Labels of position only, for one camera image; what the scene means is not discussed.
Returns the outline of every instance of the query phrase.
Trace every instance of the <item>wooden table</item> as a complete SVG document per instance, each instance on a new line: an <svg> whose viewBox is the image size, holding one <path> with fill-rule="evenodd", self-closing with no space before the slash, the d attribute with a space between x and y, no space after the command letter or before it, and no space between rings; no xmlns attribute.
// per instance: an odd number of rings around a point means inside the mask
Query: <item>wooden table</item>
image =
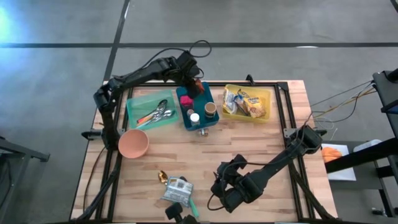
<svg viewBox="0 0 398 224"><path fill-rule="evenodd" d="M301 126L311 112L304 82L298 80L288 81L288 83L295 120L297 126ZM171 203L160 199L165 192L165 186L158 180L159 170L164 170L168 176L183 175L194 184L192 197L200 213L198 219L200 222L297 221L289 170L286 167L271 178L264 194L259 199L250 204L242 203L233 213L228 213L226 210L212 212L206 208L206 203L211 196L210 187L215 180L213 172L220 162L228 162L238 153L249 162L268 162L284 149L275 91L270 87L258 88L270 89L272 93L271 117L266 124L223 119L221 116L217 125L209 127L210 134L204 138L200 137L196 131L186 131L181 114L179 114L178 122L146 131L150 141L147 154L142 158L124 158L122 161L113 221L169 222L164 211ZM133 97L164 89L170 89L170 87L135 88ZM211 87L211 92L218 112L221 114L223 88ZM125 111L125 100L126 97L122 103L120 126ZM287 110L285 110L285 118L289 127ZM97 112L93 128L101 129L100 122L101 117ZM78 217L82 213L87 181L94 161L103 147L101 140L90 141L88 145L71 218ZM93 175L86 206L100 189L105 154L103 152ZM313 155L306 155L304 161L311 191L327 211L336 217L335 204L320 151ZM240 173L245 174L258 168L260 167L248 165ZM109 194L110 190L105 198L104 216L108 211ZM305 217L307 217L302 192L300 192L300 198ZM216 197L210 203L213 208L220 205ZM183 215L189 213L191 213L190 208L184 208Z"/></svg>

